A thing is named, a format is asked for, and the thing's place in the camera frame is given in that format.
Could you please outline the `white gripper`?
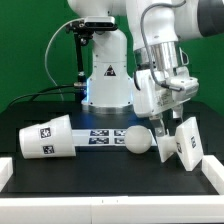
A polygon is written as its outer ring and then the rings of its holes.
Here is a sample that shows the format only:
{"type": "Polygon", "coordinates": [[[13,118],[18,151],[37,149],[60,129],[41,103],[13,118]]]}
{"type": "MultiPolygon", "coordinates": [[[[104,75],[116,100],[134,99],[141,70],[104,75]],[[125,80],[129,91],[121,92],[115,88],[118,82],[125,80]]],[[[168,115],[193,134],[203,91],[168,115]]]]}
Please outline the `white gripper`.
{"type": "Polygon", "coordinates": [[[156,71],[156,78],[160,82],[167,82],[171,87],[180,88],[180,91],[162,88],[155,83],[151,71],[137,71],[133,84],[133,108],[140,117],[151,117],[150,122],[157,137],[166,134],[163,116],[160,114],[172,108],[173,118],[181,119],[183,116],[182,103],[190,100],[197,94],[198,79],[189,75],[188,69],[183,66],[172,71],[156,71]]]}

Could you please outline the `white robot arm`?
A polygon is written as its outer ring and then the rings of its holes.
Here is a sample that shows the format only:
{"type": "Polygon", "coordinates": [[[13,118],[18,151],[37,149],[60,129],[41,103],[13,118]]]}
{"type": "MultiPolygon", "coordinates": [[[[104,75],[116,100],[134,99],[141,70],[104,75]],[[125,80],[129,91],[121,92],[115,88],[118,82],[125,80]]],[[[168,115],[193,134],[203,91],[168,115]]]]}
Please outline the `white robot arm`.
{"type": "Polygon", "coordinates": [[[162,112],[182,115],[197,94],[181,41],[224,33],[224,0],[67,0],[93,36],[87,109],[133,107],[164,134],[162,112]]]}

